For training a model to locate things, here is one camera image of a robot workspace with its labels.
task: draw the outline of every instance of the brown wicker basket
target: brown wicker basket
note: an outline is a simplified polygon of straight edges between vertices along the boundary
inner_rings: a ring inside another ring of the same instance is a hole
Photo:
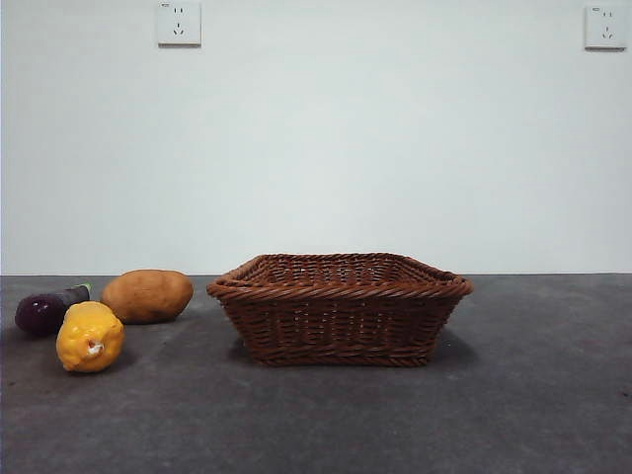
[[[262,255],[208,285],[267,365],[425,365],[469,280],[392,254]]]

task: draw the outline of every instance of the table surface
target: table surface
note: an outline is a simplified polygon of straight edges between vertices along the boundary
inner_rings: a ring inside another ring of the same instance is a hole
[[[632,472],[632,275],[471,278],[426,367],[256,365],[194,276],[175,322],[70,374],[15,308],[111,278],[4,276],[2,472]]]

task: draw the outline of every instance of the potato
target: potato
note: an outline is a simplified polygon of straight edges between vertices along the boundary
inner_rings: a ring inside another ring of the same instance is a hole
[[[134,270],[110,281],[101,302],[125,324],[161,323],[178,317],[193,294],[193,284],[180,272]]]

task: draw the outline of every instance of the yellow vegetable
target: yellow vegetable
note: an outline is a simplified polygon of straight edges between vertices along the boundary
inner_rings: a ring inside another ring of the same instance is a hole
[[[119,356],[124,337],[122,323],[105,304],[73,304],[57,334],[57,356],[68,371],[98,372]]]

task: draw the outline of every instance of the power outlet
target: power outlet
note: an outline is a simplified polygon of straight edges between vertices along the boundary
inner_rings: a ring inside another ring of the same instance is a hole
[[[199,2],[163,2],[156,11],[158,44],[201,46]]]
[[[628,5],[586,7],[586,49],[625,49],[628,46]]]

